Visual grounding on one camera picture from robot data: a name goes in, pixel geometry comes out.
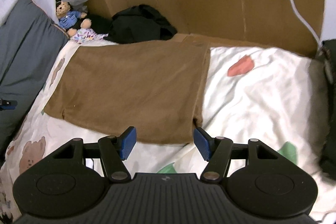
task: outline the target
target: gray pillow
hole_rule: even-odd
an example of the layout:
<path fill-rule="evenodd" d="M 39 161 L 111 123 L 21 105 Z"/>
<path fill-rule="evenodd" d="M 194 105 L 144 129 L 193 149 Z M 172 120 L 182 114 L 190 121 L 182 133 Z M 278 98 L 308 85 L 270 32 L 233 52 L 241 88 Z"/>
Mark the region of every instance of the gray pillow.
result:
<path fill-rule="evenodd" d="M 0 98 L 16 100 L 0 111 L 0 160 L 46 82 L 66 33 L 32 0 L 18 0 L 0 27 Z"/>

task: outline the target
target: white cable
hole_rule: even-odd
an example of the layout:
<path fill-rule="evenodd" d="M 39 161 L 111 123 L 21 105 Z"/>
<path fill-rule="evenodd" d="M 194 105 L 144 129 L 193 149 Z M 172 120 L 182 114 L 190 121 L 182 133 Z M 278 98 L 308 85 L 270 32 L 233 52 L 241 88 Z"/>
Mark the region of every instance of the white cable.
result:
<path fill-rule="evenodd" d="M 311 32 L 311 34 L 313 35 L 313 37 L 315 38 L 315 40 L 317 42 L 318 48 L 320 48 L 322 46 L 322 42 L 321 42 L 320 38 L 315 33 L 314 29 L 309 25 L 309 23 L 300 15 L 299 11 L 295 7 L 294 0 L 290 0 L 290 2 L 291 2 L 291 5 L 292 5 L 292 8 L 293 8 L 293 11 L 294 11 L 295 15 L 307 27 L 307 29 Z"/>

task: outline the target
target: mattress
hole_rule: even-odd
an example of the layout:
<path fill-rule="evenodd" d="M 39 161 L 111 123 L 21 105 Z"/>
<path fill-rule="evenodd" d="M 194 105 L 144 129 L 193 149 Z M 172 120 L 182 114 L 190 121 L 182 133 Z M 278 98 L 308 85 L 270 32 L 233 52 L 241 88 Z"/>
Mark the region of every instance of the mattress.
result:
<path fill-rule="evenodd" d="M 113 43 L 91 41 L 81 47 L 105 45 Z M 41 160 L 72 138 L 90 143 L 105 136 L 43 112 L 78 47 L 74 41 L 69 41 L 61 50 L 44 88 L 6 151 L 6 162 L 0 170 L 0 193 L 2 213 L 9 218 L 20 216 L 13 200 L 12 185 L 19 174 L 29 168 L 31 161 Z M 253 68 L 247 73 L 228 74 L 232 65 L 246 56 L 252 60 Z M 336 184 L 318 165 L 328 133 L 327 84 L 323 69 L 323 64 L 317 60 L 278 48 L 211 48 L 202 111 L 203 128 L 212 137 L 225 136 L 235 143 L 260 139 L 312 175 L 319 188 L 311 212 L 317 221 L 336 212 Z M 198 176 L 207 164 L 194 144 L 143 143 L 136 143 L 124 163 L 131 175 L 177 172 Z M 99 160 L 87 159 L 86 165 L 102 175 Z M 229 174 L 243 166 L 244 162 L 233 160 Z"/>

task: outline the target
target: blue gripper pad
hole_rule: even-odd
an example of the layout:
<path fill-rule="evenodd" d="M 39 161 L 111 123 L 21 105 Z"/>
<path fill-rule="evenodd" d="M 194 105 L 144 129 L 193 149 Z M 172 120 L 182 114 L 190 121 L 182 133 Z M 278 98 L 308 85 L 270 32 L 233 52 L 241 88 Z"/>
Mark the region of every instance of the blue gripper pad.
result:
<path fill-rule="evenodd" d="M 204 160 L 209 161 L 212 157 L 211 143 L 213 138 L 211 138 L 203 129 L 196 128 L 194 130 L 194 144 L 196 145 L 198 151 L 201 153 Z"/>
<path fill-rule="evenodd" d="M 121 149 L 119 150 L 119 156 L 121 160 L 127 160 L 135 143 L 137 142 L 137 130 L 135 127 L 126 130 L 120 137 Z"/>

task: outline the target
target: folded brown fabric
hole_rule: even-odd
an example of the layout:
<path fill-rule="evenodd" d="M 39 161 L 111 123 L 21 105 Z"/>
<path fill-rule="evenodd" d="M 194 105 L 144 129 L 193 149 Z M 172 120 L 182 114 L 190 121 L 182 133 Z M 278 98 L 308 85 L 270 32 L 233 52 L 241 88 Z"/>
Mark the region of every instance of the folded brown fabric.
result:
<path fill-rule="evenodd" d="M 189 143 L 202 124 L 209 62 L 203 42 L 80 47 L 44 111 L 108 135 L 134 126 L 140 142 Z"/>

